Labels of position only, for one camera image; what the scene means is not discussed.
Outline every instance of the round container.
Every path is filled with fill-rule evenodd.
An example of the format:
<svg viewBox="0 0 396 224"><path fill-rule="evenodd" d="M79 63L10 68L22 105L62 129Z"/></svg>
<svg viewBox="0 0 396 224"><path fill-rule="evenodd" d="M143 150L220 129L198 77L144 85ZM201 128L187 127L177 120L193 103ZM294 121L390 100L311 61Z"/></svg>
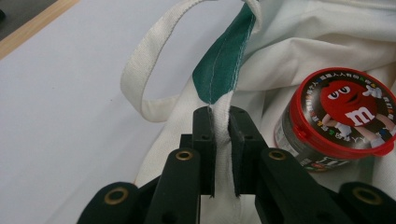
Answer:
<svg viewBox="0 0 396 224"><path fill-rule="evenodd" d="M384 156L396 138L395 102L386 86L363 72L319 70L304 80L277 123L277 147L309 171Z"/></svg>

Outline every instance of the white glove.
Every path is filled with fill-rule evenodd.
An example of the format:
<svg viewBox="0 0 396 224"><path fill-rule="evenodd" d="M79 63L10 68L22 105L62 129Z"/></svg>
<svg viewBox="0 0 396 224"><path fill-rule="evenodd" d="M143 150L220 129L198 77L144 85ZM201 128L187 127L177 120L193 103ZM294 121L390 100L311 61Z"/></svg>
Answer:
<svg viewBox="0 0 396 224"><path fill-rule="evenodd" d="M382 96L382 91L381 91L381 89L379 89L378 87L377 88L372 88L371 86L369 86L369 85L367 85L366 86L366 88L367 88L367 91L365 91L364 93L363 93L363 95L365 95L365 96L369 96L369 95L372 95L373 97L375 97L375 98L381 98L381 96Z"/></svg>
<svg viewBox="0 0 396 224"><path fill-rule="evenodd" d="M340 135L343 137L347 137L350 133L352 133L352 130L350 129L349 126L342 124L340 122L337 122L337 124L334 127L340 131Z"/></svg>

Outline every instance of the tote bag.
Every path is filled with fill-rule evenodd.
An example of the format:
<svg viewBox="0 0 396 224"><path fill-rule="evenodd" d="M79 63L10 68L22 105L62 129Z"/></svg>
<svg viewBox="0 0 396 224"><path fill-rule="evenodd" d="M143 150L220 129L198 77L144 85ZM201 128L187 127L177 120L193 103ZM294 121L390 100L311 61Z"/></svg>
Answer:
<svg viewBox="0 0 396 224"><path fill-rule="evenodd" d="M230 106L245 109L269 147L274 147L276 122L309 74L327 67L349 67L392 88L396 79L396 3L247 0L197 63L180 95L143 99L149 76L177 22L201 2L204 0L185 0L170 8L148 31L122 74L121 90L133 107L149 121L165 121L134 183L141 187L161 174L167 155L178 148L180 135L191 133L193 111L210 106L218 149L216 197L202 196L201 223L261 223L254 197L236 198L233 193L227 131ZM393 150L373 162L353 161L348 167L312 176L334 191L357 180L396 199L395 169Z"/></svg>

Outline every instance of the floor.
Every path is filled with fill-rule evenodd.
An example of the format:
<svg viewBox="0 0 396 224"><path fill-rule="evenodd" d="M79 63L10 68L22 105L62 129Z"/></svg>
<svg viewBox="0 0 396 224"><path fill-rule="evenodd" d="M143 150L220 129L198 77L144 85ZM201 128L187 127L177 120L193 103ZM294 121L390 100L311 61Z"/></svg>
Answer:
<svg viewBox="0 0 396 224"><path fill-rule="evenodd" d="M0 0L6 18L0 21L0 40L38 15L57 0Z"/></svg>

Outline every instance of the red lid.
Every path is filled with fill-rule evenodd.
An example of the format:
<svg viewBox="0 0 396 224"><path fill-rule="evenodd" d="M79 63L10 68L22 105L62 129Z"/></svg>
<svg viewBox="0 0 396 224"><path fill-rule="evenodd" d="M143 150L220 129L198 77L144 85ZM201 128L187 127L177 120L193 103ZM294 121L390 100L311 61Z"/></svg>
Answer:
<svg viewBox="0 0 396 224"><path fill-rule="evenodd" d="M310 75L290 101L296 136L328 156L384 156L396 139L396 100L369 75L327 68Z"/></svg>

